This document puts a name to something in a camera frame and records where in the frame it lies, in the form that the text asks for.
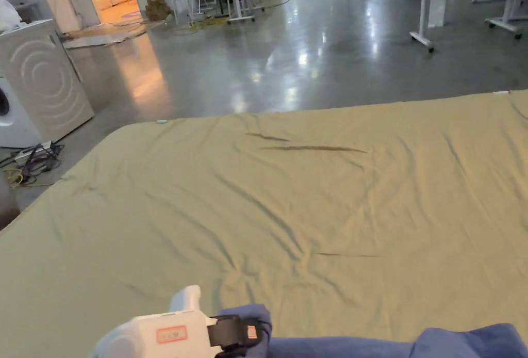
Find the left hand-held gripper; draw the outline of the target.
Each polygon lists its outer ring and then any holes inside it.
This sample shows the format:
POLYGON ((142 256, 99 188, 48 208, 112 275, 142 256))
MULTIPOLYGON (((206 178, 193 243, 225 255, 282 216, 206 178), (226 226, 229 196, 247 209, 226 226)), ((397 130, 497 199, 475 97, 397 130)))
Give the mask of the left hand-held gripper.
POLYGON ((201 288, 187 286, 171 301, 169 312, 134 317, 110 331, 94 357, 216 357, 243 345, 266 351, 266 322, 257 318, 208 317, 200 309, 201 288))

